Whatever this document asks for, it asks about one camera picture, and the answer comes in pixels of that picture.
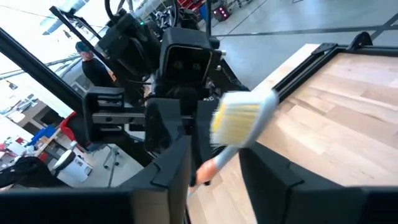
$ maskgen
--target white brush head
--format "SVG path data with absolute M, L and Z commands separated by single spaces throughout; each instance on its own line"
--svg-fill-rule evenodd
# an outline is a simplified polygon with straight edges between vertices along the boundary
M 211 122 L 211 143 L 250 147 L 272 119 L 277 105 L 273 90 L 224 94 Z

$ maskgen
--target gray floor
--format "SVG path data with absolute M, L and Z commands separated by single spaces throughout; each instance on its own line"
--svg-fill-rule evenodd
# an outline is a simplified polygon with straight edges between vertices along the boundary
M 212 33 L 222 35 L 221 49 L 227 51 L 226 61 L 236 76 L 254 88 L 305 43 L 348 44 L 359 31 L 366 30 L 375 37 L 375 45 L 398 45 L 398 30 L 381 32 L 398 25 L 391 21 L 397 13 L 396 0 L 303 0 L 295 4 L 292 0 L 252 0 L 241 9 L 233 7 L 231 17 L 215 25 Z M 76 187 L 108 184 L 109 171 L 101 166 L 106 153 L 97 152 L 94 171 Z M 120 160 L 114 185 L 142 168 L 127 155 Z

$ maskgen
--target orange brush handle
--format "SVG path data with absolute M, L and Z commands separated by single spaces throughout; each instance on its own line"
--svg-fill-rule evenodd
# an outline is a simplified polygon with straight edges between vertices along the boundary
M 193 194 L 201 184 L 210 181 L 219 171 L 214 158 L 207 160 L 197 170 L 196 184 L 194 187 L 188 188 L 188 193 Z

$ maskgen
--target brush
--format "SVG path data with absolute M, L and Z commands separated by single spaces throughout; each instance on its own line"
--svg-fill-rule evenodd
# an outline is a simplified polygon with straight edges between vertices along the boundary
M 211 121 L 210 142 L 214 146 L 227 147 L 199 167 L 195 185 L 188 188 L 188 196 L 211 180 L 240 149 L 251 147 L 257 141 L 273 118 L 278 103 L 273 90 L 266 90 L 261 95 L 247 91 L 223 95 Z

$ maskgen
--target black clamp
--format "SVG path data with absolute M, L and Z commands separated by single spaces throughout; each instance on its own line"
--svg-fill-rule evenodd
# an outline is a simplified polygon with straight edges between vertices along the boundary
M 336 43 L 323 43 L 319 45 L 311 54 L 316 55 L 316 54 L 324 54 L 325 52 L 329 50 L 333 50 L 337 46 Z
M 86 123 L 86 134 L 91 142 L 114 143 L 115 138 L 124 135 L 118 124 L 97 124 L 93 114 L 100 111 L 108 113 L 124 112 L 124 89 L 110 87 L 93 87 L 83 100 L 83 116 Z
M 189 187 L 194 187 L 194 186 L 196 186 L 196 184 L 197 184 L 197 174 L 196 173 L 193 173 L 192 175 L 191 175 L 191 179 L 190 179 L 190 181 L 189 181 Z M 205 186 L 209 186 L 211 184 L 211 181 L 209 180 L 209 181 L 206 181 L 205 183 L 204 183 L 204 185 Z
M 368 32 L 358 34 L 347 47 L 347 50 L 355 50 L 358 47 L 373 46 L 372 37 Z

